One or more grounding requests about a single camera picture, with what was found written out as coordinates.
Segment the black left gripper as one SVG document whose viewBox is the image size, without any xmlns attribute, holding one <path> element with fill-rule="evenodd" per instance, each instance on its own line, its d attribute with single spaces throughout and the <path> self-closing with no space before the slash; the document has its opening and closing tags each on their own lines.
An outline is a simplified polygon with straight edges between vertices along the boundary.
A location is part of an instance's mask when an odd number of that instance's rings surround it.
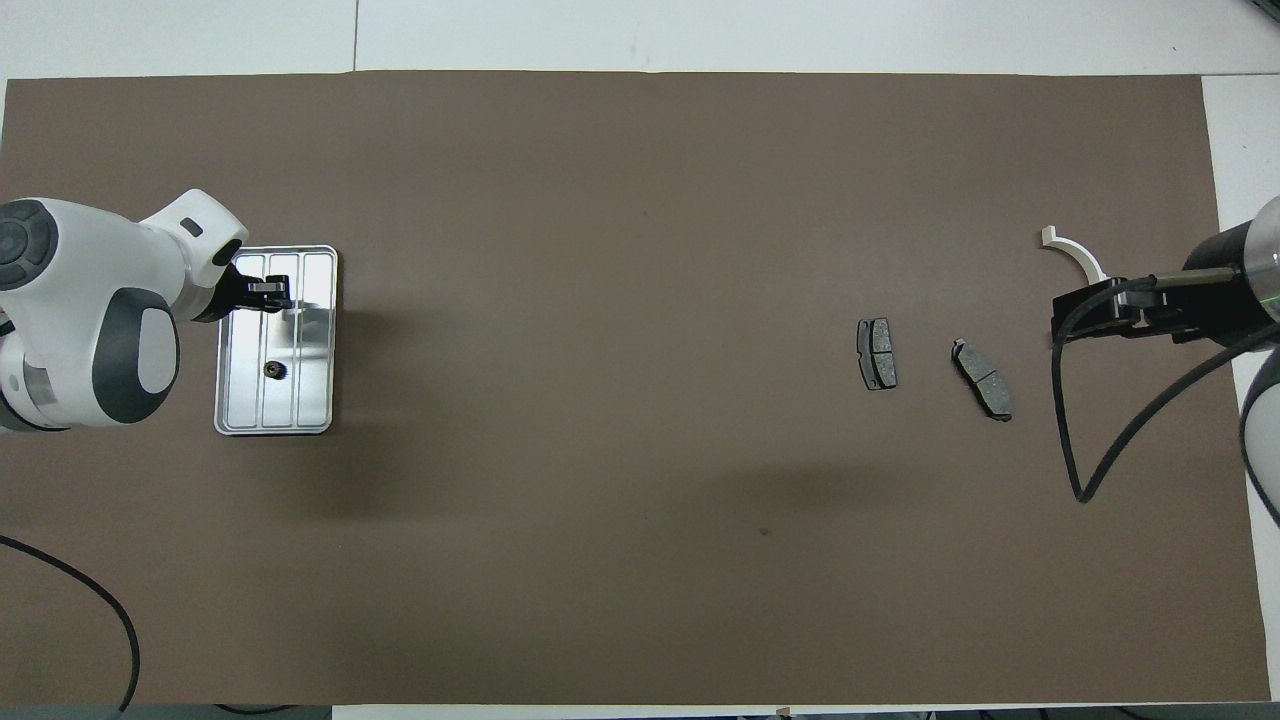
<svg viewBox="0 0 1280 720">
<path fill-rule="evenodd" d="M 228 263 L 212 288 L 205 307 L 195 315 L 198 323 L 219 322 L 236 310 L 282 313 L 294 307 L 288 275 L 257 278 L 244 275 L 234 263 Z"/>
</svg>

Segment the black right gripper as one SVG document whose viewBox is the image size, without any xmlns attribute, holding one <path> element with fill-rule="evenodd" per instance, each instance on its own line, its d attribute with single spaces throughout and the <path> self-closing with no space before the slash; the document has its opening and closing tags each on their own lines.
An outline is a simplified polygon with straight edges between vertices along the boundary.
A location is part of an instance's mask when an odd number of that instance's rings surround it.
<svg viewBox="0 0 1280 720">
<path fill-rule="evenodd" d="M 1062 337 L 1062 343 L 1124 334 L 1140 319 L 1140 337 L 1169 337 L 1171 341 L 1201 340 L 1204 336 L 1228 347 L 1268 325 L 1268 313 L 1256 297 L 1245 275 L 1245 242 L 1252 222 L 1240 223 L 1207 238 L 1196 247 L 1196 269 L 1231 268 L 1234 279 L 1208 286 L 1201 319 L 1190 307 L 1197 291 L 1185 279 L 1152 277 L 1151 296 L 1142 311 L 1130 301 L 1130 291 L 1143 290 L 1143 279 L 1107 278 L 1052 300 L 1052 337 L 1059 341 L 1062 327 L 1074 311 L 1094 296 L 1103 302 L 1084 313 Z"/>
</svg>

